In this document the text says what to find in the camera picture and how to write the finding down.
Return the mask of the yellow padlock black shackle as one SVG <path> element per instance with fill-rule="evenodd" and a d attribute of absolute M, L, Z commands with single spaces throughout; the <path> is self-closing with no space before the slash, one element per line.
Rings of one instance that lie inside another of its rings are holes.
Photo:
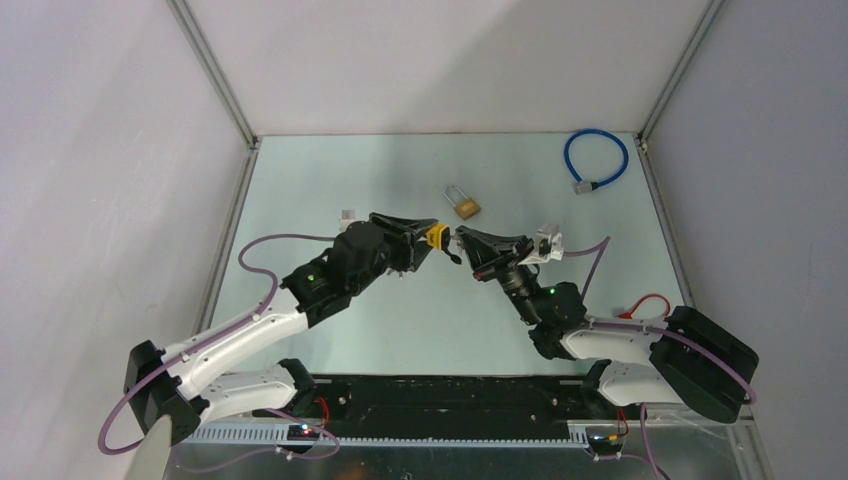
<path fill-rule="evenodd" d="M 427 245 L 442 252 L 448 251 L 451 237 L 450 226 L 442 223 L 431 227 L 425 235 Z"/>

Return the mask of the brass padlock silver shackle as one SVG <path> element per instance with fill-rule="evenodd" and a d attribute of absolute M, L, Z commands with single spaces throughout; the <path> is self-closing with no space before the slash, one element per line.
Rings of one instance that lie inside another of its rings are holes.
<path fill-rule="evenodd" d="M 473 198 L 456 185 L 445 187 L 443 195 L 451 204 L 454 212 L 462 220 L 469 220 L 478 215 L 482 210 L 481 206 Z"/>

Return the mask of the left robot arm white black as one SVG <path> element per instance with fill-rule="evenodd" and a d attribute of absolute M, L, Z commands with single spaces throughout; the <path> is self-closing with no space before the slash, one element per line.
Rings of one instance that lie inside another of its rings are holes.
<path fill-rule="evenodd" d="M 125 394 L 142 432 L 163 416 L 178 444 L 200 426 L 241 413 L 285 409 L 304 416 L 316 403 L 316 384 L 297 359 L 283 359 L 255 372 L 232 367 L 271 344 L 298 335 L 349 307 L 388 271 L 416 271 L 431 250 L 450 243 L 449 226 L 435 219 L 369 215 L 349 221 L 317 257 L 280 278 L 266 275 L 271 289 L 250 310 L 165 348 L 145 341 L 129 356 Z"/>

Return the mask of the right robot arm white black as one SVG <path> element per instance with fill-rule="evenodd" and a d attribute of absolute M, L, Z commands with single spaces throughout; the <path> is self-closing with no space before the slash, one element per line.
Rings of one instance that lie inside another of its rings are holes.
<path fill-rule="evenodd" d="M 676 306 L 654 318 L 605 318 L 589 313 L 577 285 L 541 285 L 541 266 L 569 254 L 558 225 L 547 224 L 533 237 L 461 226 L 455 237 L 474 279 L 500 285 L 543 358 L 592 361 L 581 392 L 591 416 L 675 404 L 732 424 L 743 407 L 757 402 L 752 379 L 758 354 L 699 310 Z"/>

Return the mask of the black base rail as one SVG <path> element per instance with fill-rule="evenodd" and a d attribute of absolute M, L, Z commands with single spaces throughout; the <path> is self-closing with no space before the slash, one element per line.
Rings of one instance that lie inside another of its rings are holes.
<path fill-rule="evenodd" d="M 320 375 L 283 412 L 335 435 L 446 439 L 563 438 L 577 421 L 635 421 L 582 376 Z"/>

